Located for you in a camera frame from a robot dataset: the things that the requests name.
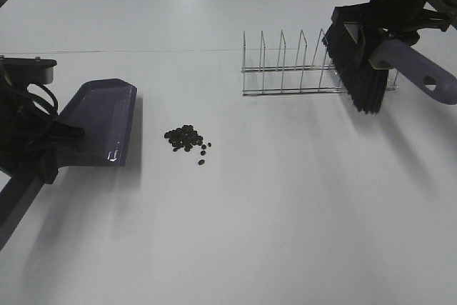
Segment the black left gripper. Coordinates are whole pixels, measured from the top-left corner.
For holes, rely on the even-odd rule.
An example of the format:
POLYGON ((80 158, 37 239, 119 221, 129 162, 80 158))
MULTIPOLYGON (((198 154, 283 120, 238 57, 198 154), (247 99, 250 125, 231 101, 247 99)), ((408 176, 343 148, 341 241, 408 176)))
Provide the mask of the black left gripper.
POLYGON ((49 103, 23 85, 1 80, 1 170, 13 176, 29 167, 45 184, 53 184, 58 174, 57 149, 81 146, 82 128, 58 120, 56 97, 42 84, 49 103))

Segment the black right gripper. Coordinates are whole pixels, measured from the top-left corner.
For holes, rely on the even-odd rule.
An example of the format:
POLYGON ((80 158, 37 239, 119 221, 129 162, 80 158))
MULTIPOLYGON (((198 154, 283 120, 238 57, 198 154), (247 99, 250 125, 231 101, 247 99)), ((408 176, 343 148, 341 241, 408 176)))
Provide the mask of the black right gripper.
POLYGON ((362 4, 337 6, 331 21, 333 26, 344 24, 354 45, 353 62, 356 67, 361 67, 367 64, 379 43, 397 39, 414 46, 420 39, 419 29, 446 31, 451 25, 450 16, 425 9, 427 1, 369 0, 362 4))

